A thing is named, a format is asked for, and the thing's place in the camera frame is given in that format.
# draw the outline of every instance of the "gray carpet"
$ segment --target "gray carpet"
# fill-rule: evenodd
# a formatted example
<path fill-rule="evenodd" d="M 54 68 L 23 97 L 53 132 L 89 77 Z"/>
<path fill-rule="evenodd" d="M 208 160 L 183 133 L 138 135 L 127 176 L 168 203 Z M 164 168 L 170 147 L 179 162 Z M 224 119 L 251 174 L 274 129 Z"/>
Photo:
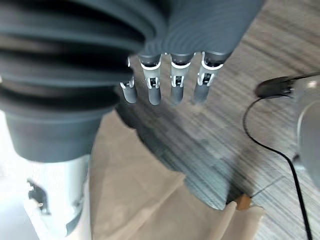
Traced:
<path fill-rule="evenodd" d="M 258 240 L 306 239 L 288 164 L 252 143 L 241 119 L 255 99 L 253 89 L 267 79 L 320 69 L 319 0 L 269 0 L 226 62 L 203 105 L 191 98 L 200 65 L 192 61 L 183 102 L 170 103 L 170 58 L 162 58 L 159 106 L 149 103 L 143 73 L 133 58 L 138 102 L 122 101 L 118 111 L 145 145 L 167 167 L 187 175 L 191 191 L 223 209 L 241 193 L 266 209 Z M 252 135 L 292 157 L 294 109 L 290 99 L 259 103 L 249 115 Z M 306 173 L 298 174 L 314 239 L 320 239 L 320 191 Z"/>

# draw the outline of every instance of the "gray object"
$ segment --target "gray object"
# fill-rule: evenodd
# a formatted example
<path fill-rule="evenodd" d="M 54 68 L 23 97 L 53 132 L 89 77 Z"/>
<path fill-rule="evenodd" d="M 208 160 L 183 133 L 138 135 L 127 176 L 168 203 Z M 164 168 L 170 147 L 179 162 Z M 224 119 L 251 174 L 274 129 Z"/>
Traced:
<path fill-rule="evenodd" d="M 313 182 L 320 188 L 320 75 L 297 80 L 293 89 L 298 154 Z"/>
<path fill-rule="evenodd" d="M 159 105 L 161 102 L 161 91 L 160 87 L 148 88 L 149 101 L 152 105 Z"/>
<path fill-rule="evenodd" d="M 132 77 L 131 80 L 126 84 L 121 82 L 120 86 L 122 88 L 125 100 L 130 104 L 136 103 L 136 101 L 137 101 L 137 89 L 136 89 L 136 86 L 135 86 L 134 77 Z"/>
<path fill-rule="evenodd" d="M 193 102 L 195 104 L 203 103 L 208 97 L 209 89 L 210 88 L 207 85 L 199 85 L 197 83 L 193 93 Z"/>
<path fill-rule="evenodd" d="M 179 104 L 184 97 L 184 87 L 176 86 L 171 87 L 171 101 L 173 104 Z"/>

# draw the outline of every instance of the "black wire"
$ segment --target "black wire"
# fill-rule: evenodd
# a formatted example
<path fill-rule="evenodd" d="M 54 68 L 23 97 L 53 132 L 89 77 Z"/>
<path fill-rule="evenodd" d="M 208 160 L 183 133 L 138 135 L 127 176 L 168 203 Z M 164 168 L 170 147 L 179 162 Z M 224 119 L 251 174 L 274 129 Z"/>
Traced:
<path fill-rule="evenodd" d="M 302 217 L 303 217 L 303 221 L 304 221 L 304 227 L 305 227 L 305 232 L 306 232 L 306 235 L 307 235 L 307 239 L 308 240 L 312 240 L 312 234 L 311 234 L 311 229 L 310 229 L 310 225 L 309 225 L 309 221 L 308 221 L 308 214 L 307 214 L 307 211 L 306 211 L 306 207 L 305 207 L 305 203 L 304 203 L 304 199 L 303 199 L 303 196 L 302 196 L 302 192 L 301 192 L 301 189 L 300 189 L 300 185 L 299 185 L 299 181 L 298 181 L 298 176 L 297 176 L 297 173 L 295 171 L 295 168 L 294 168 L 294 165 L 292 164 L 291 160 L 282 152 L 278 151 L 278 150 L 275 150 L 269 146 L 266 146 L 262 143 L 260 143 L 259 141 L 257 141 L 256 139 L 254 139 L 251 134 L 249 133 L 248 131 L 248 127 L 247 127 L 247 117 L 248 117 L 248 113 L 250 111 L 250 109 L 259 101 L 265 99 L 266 97 L 262 97 L 262 98 L 259 98 L 257 100 L 255 100 L 254 102 L 252 102 L 246 109 L 244 115 L 243 115 L 243 118 L 242 118 L 242 125 L 243 125 L 243 129 L 244 129 L 244 132 L 245 134 L 256 144 L 260 145 L 261 147 L 264 147 L 265 149 L 268 149 L 276 154 L 279 154 L 280 156 L 282 156 L 289 164 L 290 166 L 290 169 L 292 171 L 292 175 L 293 175 L 293 179 L 294 179 L 294 184 L 295 184 L 295 188 L 296 188 L 296 193 L 298 195 L 298 199 L 299 199 L 299 203 L 300 203 L 300 208 L 301 208 L 301 213 L 302 213 Z"/>

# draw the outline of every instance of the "small tan object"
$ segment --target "small tan object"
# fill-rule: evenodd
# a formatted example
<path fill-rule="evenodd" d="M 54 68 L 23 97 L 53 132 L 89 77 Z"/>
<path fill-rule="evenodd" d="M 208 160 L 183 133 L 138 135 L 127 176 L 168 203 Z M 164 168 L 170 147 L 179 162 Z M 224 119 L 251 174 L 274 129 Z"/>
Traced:
<path fill-rule="evenodd" d="M 250 240 L 264 214 L 201 202 L 116 112 L 101 123 L 90 176 L 93 240 Z"/>

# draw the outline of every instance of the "robotic finger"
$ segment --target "robotic finger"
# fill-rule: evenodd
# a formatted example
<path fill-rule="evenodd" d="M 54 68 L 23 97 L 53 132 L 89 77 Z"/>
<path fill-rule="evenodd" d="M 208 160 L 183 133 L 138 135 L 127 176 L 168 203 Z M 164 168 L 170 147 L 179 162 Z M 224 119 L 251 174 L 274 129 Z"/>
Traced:
<path fill-rule="evenodd" d="M 179 104 L 184 96 L 186 80 L 191 60 L 195 54 L 171 54 L 171 101 Z"/>
<path fill-rule="evenodd" d="M 149 101 L 152 105 L 159 105 L 161 102 L 160 90 L 160 66 L 161 55 L 139 56 L 143 69 L 144 80 L 148 87 Z"/>

